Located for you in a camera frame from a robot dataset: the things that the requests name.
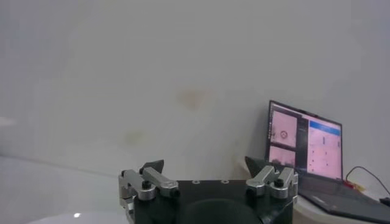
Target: blue screen header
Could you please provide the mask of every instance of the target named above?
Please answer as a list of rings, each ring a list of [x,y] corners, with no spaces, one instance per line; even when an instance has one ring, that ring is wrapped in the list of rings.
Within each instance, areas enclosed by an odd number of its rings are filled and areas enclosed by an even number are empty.
[[[310,121],[310,127],[315,128],[315,129],[320,129],[321,131],[324,131],[324,132],[327,132],[327,133],[330,133],[333,135],[341,136],[340,130],[335,129],[335,128],[331,128],[329,126],[326,126],[326,125],[323,125],[320,123],[317,123],[315,121]]]

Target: silver clamp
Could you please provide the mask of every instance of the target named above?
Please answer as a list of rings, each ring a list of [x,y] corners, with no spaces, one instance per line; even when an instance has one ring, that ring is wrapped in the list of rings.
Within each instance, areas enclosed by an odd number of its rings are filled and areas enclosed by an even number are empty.
[[[144,168],[142,177],[150,181],[160,190],[160,194],[164,197],[176,198],[180,196],[179,183],[164,177],[151,167]]]
[[[247,192],[253,193],[256,197],[264,195],[266,184],[276,180],[278,175],[279,171],[273,166],[265,166],[254,178],[246,181]]]
[[[118,177],[119,204],[126,210],[126,218],[133,221],[133,199],[138,197],[141,201],[149,201],[156,197],[156,187],[145,181],[134,170],[123,170]]]
[[[274,198],[285,199],[290,194],[296,203],[298,196],[298,173],[293,168],[285,167],[280,176],[270,185]]]

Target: laptop screen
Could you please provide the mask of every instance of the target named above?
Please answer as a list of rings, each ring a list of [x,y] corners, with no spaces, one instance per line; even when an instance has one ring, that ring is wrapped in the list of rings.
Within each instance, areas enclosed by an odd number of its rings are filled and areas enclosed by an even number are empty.
[[[270,101],[268,161],[342,179],[341,124]]]

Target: laptop keyboard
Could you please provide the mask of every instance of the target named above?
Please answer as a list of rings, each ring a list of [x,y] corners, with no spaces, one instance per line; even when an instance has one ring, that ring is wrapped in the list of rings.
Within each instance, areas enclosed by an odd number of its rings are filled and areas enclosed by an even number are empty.
[[[357,190],[353,190],[351,188],[348,188],[347,186],[344,186],[342,183],[321,180],[317,178],[304,177],[300,180],[300,183],[298,183],[298,185],[299,185],[299,189],[302,188],[304,190],[315,191],[315,192],[320,192],[329,195],[339,195],[339,196],[348,197],[358,201],[364,201],[371,205],[378,204],[377,201],[363,195]]]
[[[349,197],[308,191],[306,189],[301,191],[301,195],[334,215],[341,215],[375,223],[390,224],[390,209],[378,202],[375,203],[375,201],[364,201],[362,200],[364,197],[356,200]]]

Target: cable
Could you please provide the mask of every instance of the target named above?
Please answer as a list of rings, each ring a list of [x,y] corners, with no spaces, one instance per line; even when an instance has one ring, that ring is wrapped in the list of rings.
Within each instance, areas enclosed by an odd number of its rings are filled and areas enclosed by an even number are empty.
[[[379,178],[377,178],[377,176],[375,176],[372,172],[370,172],[369,170],[367,170],[366,168],[364,168],[363,166],[355,166],[354,168],[352,168],[352,170],[350,172],[348,172],[347,176],[346,176],[346,181],[348,181],[348,176],[350,175],[350,173],[352,173],[353,170],[355,170],[356,168],[360,168],[360,169],[363,169],[365,171],[367,171],[367,173],[371,174],[373,177],[375,177],[375,179],[377,179],[377,181],[382,185],[382,187],[387,191],[387,193],[390,195],[390,192],[389,190],[385,187],[385,185],[382,183],[382,181],[379,180]]]

